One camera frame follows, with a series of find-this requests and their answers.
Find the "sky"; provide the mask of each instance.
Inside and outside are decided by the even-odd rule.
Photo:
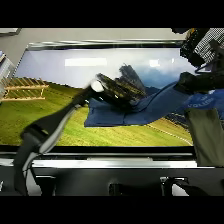
[[[93,59],[91,66],[81,63],[83,58],[90,62]],[[96,58],[100,58],[99,65],[94,65]],[[68,66],[67,59],[79,59],[78,66]],[[178,48],[71,49],[27,51],[15,76],[85,88],[98,73],[112,79],[119,77],[119,68],[124,63],[133,67],[145,86],[156,88],[177,81],[181,72],[194,74],[195,70],[180,56]]]

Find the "grassy hill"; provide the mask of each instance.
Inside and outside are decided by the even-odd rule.
[[[0,106],[0,144],[21,144],[20,133],[34,120],[49,115],[71,101],[79,89],[48,83],[46,100],[3,102]],[[69,120],[57,145],[69,146],[186,146],[186,142],[148,126],[84,128],[88,107],[79,109]],[[191,140],[182,127],[166,119],[153,126]]]

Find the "grass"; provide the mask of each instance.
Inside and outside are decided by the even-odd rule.
[[[31,122],[49,115],[68,104],[79,90],[49,83],[44,90],[46,100],[3,102],[0,106],[0,144],[21,144],[20,133]],[[84,128],[88,107],[79,109],[67,123],[57,145],[69,146],[187,146],[178,138],[148,126],[113,128]],[[153,122],[153,126],[191,140],[182,127],[166,119]]]

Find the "striped fabric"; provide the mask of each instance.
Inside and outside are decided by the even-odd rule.
[[[224,48],[224,28],[210,28],[194,49],[194,52],[202,57],[206,63],[211,62],[215,56],[215,52],[209,44],[212,39],[216,40]]]

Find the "screen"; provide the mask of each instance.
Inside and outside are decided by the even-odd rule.
[[[63,108],[75,94],[88,86],[96,74],[114,80],[119,79],[125,69],[138,77],[148,95],[178,81],[181,72],[194,74],[195,70],[180,56],[178,48],[26,51],[1,102],[0,144],[20,145],[20,133],[27,125]],[[27,89],[16,88],[21,85]],[[200,94],[197,97],[189,98],[183,103],[183,108],[184,105],[197,107],[201,104]],[[57,145],[189,146],[192,139],[183,108],[176,108],[146,125],[116,126],[115,122],[114,127],[84,127],[89,113],[86,104],[72,115]]]

